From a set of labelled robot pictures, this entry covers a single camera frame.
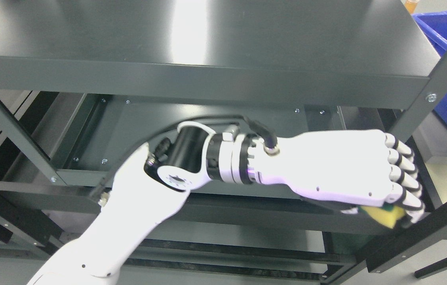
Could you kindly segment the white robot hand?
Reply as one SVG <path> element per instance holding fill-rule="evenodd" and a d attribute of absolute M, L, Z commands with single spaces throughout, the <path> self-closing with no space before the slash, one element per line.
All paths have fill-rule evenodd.
<path fill-rule="evenodd" d="M 390 133 L 314 131 L 280 137 L 278 144 L 274 156 L 257 147 L 253 168 L 260 184 L 285 184 L 303 201 L 344 215 L 370 218 L 357 205 L 382 206 L 387 197 L 409 222 L 425 213 L 415 152 Z"/>

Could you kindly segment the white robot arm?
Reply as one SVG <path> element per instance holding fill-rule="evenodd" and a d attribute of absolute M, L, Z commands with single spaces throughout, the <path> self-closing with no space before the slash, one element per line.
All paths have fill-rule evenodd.
<path fill-rule="evenodd" d="M 298 196 L 333 202 L 344 214 L 363 210 L 390 228 L 425 213 L 415 153 L 381 130 L 305 132 L 278 137 L 258 121 L 251 133 L 224 132 L 197 121 L 174 125 L 174 144 L 154 151 L 138 143 L 95 188 L 101 211 L 31 277 L 30 285 L 114 285 L 131 253 L 158 225 L 178 213 L 190 193 L 212 181 L 285 185 Z"/>

